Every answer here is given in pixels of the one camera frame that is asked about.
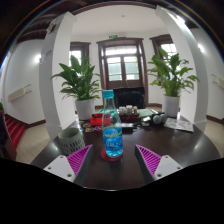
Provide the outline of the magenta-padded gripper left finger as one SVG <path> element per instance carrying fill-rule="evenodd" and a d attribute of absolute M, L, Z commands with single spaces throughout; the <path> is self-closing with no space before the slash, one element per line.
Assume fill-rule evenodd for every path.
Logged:
<path fill-rule="evenodd" d="M 44 170 L 82 186 L 92 156 L 93 146 L 88 145 L 68 156 L 59 155 Z"/>

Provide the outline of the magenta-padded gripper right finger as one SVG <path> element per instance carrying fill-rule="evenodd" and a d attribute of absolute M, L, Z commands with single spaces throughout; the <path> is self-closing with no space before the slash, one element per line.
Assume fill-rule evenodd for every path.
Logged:
<path fill-rule="evenodd" d="M 160 180 L 182 169 L 182 166 L 169 155 L 160 156 L 140 145 L 135 145 L 135 156 L 146 184 Z"/>

